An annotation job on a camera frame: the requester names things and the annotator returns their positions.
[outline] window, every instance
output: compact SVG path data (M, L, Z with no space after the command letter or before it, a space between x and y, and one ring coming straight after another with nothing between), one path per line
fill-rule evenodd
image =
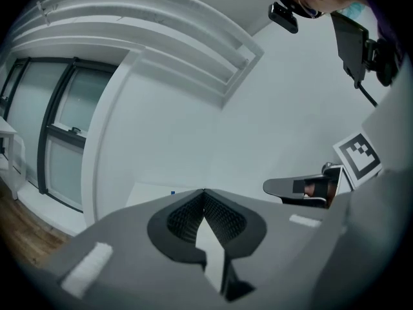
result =
M3 86L0 109L25 142L28 180L77 211L87 132L115 70L76 57L28 58L15 63Z

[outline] dark window frame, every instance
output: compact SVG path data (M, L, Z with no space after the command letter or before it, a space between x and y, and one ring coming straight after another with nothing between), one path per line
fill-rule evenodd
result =
M39 134L39 144L37 147L37 184L38 184L38 189L41 194L45 194L55 201L58 201L59 203L65 205L66 207L69 207L77 212L83 213L82 210L75 208L66 202L60 200L53 194L50 194L47 187L46 187L46 145L47 145L47 139L49 136L53 136L54 138L57 138L59 140L62 140L65 143L69 143L71 145L74 145L76 147L79 147L81 149L84 149L85 143L86 143L86 138L83 136L79 136L74 132L69 132L67 130L60 129L59 127L56 127L53 125L57 110L59 108L61 99L63 97L63 94L66 91L67 85L69 81L71 80L72 76L74 75L74 72L76 69L89 69L89 70L95 70L95 71L101 71L101 72L106 72L109 74L114 74L117 66L111 65L108 63L102 63L102 62L95 62L95 61L89 61L89 60L84 60L84 59L79 59L77 57L73 58L65 58L65 57L28 57L26 59L17 59L13 67L10 69L6 81L1 89L0 93L0 106L2 106L5 109L5 113L3 114L3 118L7 120L8 113L10 111L10 107L12 106L14 94L20 84L21 79L23 78L23 75L27 69L27 66L29 65L30 62L40 62L40 63L66 63L67 67L63 71L61 77L59 78L59 81L57 82L52 95L50 96L48 105L45 110L45 115L43 117L41 129L40 129L40 134ZM10 91L10 95L8 97L8 100L3 99L3 93L6 90L6 86L8 82L10 81L10 78L12 77L13 71L15 70L16 67L18 66L23 66L22 69L20 70L19 75L16 78L16 81ZM1 148L1 154L5 153L5 149L3 148L3 139L0 139L0 148Z

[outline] window handle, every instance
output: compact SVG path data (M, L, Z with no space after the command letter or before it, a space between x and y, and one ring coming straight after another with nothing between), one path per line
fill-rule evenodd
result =
M78 134L78 133L82 132L82 130L77 128L77 127L72 127L72 130L69 130L69 132L74 133L74 134Z

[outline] wooden floor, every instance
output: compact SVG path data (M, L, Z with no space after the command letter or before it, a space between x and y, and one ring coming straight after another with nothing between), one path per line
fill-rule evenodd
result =
M0 180L0 235L16 260L41 267L47 257L70 237L14 201Z

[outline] camera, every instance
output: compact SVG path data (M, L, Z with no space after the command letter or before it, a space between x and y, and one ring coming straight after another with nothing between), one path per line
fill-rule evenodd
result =
M298 32L297 19L292 15L292 12L281 6L279 3L274 3L268 8L268 17L271 21L281 25L285 30L296 34Z

